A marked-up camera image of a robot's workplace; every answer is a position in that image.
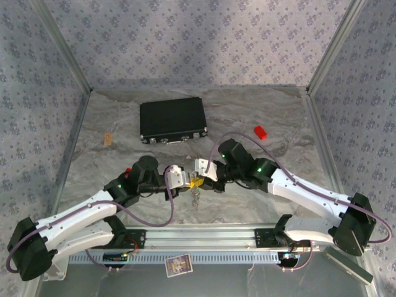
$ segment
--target blue floral wallpaper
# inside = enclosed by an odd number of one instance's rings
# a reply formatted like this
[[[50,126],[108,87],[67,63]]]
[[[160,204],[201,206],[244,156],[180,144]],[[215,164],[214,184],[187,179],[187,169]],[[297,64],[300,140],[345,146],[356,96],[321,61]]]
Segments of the blue floral wallpaper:
[[[65,170],[83,92],[28,1],[0,1],[0,296],[17,296],[6,272],[17,222],[48,215]]]
[[[369,0],[314,95],[347,192],[368,195],[396,227],[396,2]],[[377,229],[385,236],[384,227]],[[374,246],[396,296],[396,240]]]
[[[46,0],[95,88],[307,85],[351,0]]]

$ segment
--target gray marble floor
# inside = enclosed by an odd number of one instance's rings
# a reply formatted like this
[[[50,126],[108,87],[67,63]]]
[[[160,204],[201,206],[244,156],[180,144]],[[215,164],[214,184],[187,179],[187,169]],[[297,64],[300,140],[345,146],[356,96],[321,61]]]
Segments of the gray marble floor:
[[[146,101],[198,96],[203,99],[209,134],[203,139],[181,144],[145,145],[139,140],[139,104]],[[62,211],[96,193],[142,155],[153,155],[166,165],[192,168],[195,158],[209,156],[214,141],[229,131],[251,136],[256,125],[268,132],[263,141],[292,172],[321,186],[327,180],[308,128],[307,118],[296,88],[234,88],[192,90],[142,90],[92,92],[59,210]],[[113,144],[104,146],[104,134],[113,133]],[[254,157],[264,157],[260,148],[241,139]],[[284,213],[315,216],[302,206],[260,191],[237,185],[226,186],[226,193],[202,191],[198,212],[190,192],[175,199],[173,223],[275,223]],[[140,218],[161,223],[170,215],[170,204],[163,194],[140,199],[130,210]],[[125,214],[128,225],[137,222]]]

